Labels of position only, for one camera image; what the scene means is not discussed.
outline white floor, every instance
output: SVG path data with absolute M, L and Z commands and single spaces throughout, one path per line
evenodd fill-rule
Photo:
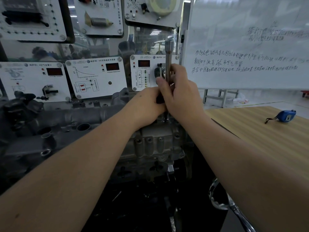
M 199 90 L 201 98 L 204 90 Z M 208 95 L 218 96 L 219 90 L 208 90 Z M 239 90 L 249 100 L 241 104 L 229 99 L 235 98 L 235 94 L 228 93 L 226 96 L 226 108 L 248 107 L 248 106 L 272 106 L 280 110 L 296 110 L 298 116 L 309 119 L 309 96 L 303 98 L 302 92 L 296 90 Z M 221 108 L 222 101 L 206 99 L 204 109 Z

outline red digital display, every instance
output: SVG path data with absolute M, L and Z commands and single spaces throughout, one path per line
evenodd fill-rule
M 47 74 L 49 76 L 62 76 L 61 68 L 46 68 Z
M 139 60 L 138 67 L 150 67 L 150 60 Z
M 118 63 L 107 63 L 106 64 L 106 70 L 107 71 L 119 70 L 119 64 Z

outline hand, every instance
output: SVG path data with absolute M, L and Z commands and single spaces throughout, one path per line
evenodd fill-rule
M 205 113 L 197 85 L 188 80 L 186 68 L 172 64 L 172 70 L 175 73 L 172 76 L 175 84 L 169 86 L 162 77 L 158 77 L 156 81 L 168 111 L 184 126 L 186 122 L 194 121 L 196 118 L 204 116 Z
M 150 125 L 160 114 L 166 111 L 164 103 L 156 103 L 159 93 L 158 87 L 145 88 L 137 93 L 122 109 L 126 116 L 130 117 L 135 130 Z

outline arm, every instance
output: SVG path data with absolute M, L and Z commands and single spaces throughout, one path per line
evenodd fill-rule
M 220 183 L 259 231 L 308 231 L 309 183 L 215 124 L 195 83 L 173 65 L 175 89 L 157 78 L 168 111 L 182 124 Z
M 44 161 L 0 197 L 0 231 L 80 231 L 130 136 L 165 111 L 158 88 Z

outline whiteboard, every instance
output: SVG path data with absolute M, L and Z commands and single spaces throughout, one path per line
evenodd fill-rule
M 181 64 L 202 89 L 308 89 L 309 0 L 191 0 Z

